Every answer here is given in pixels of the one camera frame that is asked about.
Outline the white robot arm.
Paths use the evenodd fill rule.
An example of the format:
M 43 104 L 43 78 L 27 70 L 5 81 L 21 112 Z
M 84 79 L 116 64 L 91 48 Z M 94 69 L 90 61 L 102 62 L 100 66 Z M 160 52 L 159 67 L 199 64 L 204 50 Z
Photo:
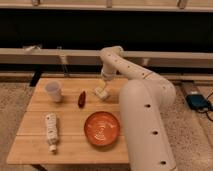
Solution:
M 128 79 L 119 92 L 119 108 L 131 171 L 178 171 L 160 114 L 174 102 L 175 87 L 122 55 L 120 46 L 103 48 L 101 76 L 110 81 L 119 71 Z

